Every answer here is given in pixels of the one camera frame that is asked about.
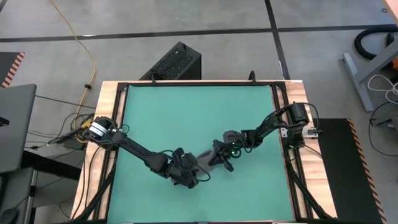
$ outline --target vacuum hose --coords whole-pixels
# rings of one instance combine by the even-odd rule
[[[394,25],[382,25],[373,28],[368,28],[362,31],[358,36],[356,36],[354,40],[354,46],[356,51],[364,58],[372,60],[376,55],[370,52],[367,52],[362,46],[362,39],[369,34],[376,34],[376,33],[384,33],[387,32],[387,39],[386,39],[386,46],[391,44],[394,41],[394,34],[398,32],[398,27]],[[386,67],[392,67],[392,62],[386,65]]]

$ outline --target concrete floor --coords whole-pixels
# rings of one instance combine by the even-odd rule
[[[78,35],[128,34],[181,30],[271,28],[262,0],[69,0],[55,1]],[[392,24],[394,20],[381,0],[271,0],[276,26],[323,27]],[[0,40],[3,38],[53,37],[70,31],[48,0],[8,1],[0,12]],[[357,65],[366,61],[353,50],[353,39],[361,30],[281,32],[280,41],[291,79],[303,80],[308,100],[318,107],[322,118],[351,118],[359,133],[368,166],[389,223],[398,222],[398,157],[374,151],[368,139],[368,119],[342,62],[351,52]],[[367,49],[381,49],[383,35],[364,40]],[[95,106],[104,80],[140,78],[174,44],[182,41],[202,53],[203,79],[246,79],[250,70],[261,79],[283,79],[277,48],[271,32],[254,34],[188,35],[85,40],[98,66],[98,75],[85,101]],[[75,41],[5,42],[0,51],[25,52],[12,86],[35,83],[37,94],[78,103],[83,85],[90,79],[91,64]],[[372,95],[375,105],[384,102]],[[388,116],[397,107],[380,111]],[[57,133],[63,119],[75,106],[36,98],[30,129]],[[90,113],[85,108],[83,113]],[[373,130],[375,145],[398,154],[396,134],[386,128]],[[29,136],[29,140],[42,141]],[[69,152],[60,146],[38,150],[43,156]],[[83,157],[74,152],[62,158],[76,165]],[[38,186],[54,177],[40,174]],[[36,196],[35,204],[60,203],[67,215],[73,204],[76,182],[63,180]],[[62,222],[67,218],[58,204],[40,207],[36,223]]]

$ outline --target metal stand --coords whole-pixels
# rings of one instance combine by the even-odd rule
[[[380,52],[374,59],[372,59],[366,66],[359,71],[356,68],[353,59],[349,53],[344,53],[344,61],[348,67],[349,74],[353,79],[356,91],[362,101],[363,107],[367,112],[374,111],[373,104],[367,91],[367,83],[365,80],[380,71],[384,66],[391,62],[398,56],[398,40],[393,41],[382,52]]]
[[[31,167],[40,172],[46,172],[72,180],[79,180],[81,171],[81,169],[74,166],[24,151],[21,168],[26,167]]]

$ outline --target black box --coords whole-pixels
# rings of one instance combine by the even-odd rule
[[[201,54],[178,42],[140,80],[201,80]]]

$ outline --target green tabletop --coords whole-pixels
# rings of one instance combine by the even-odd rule
[[[228,130],[254,129],[274,111],[269,86],[129,86],[123,124],[150,151],[182,147],[198,156]],[[195,188],[174,186],[119,151],[108,223],[293,220],[276,131]]]

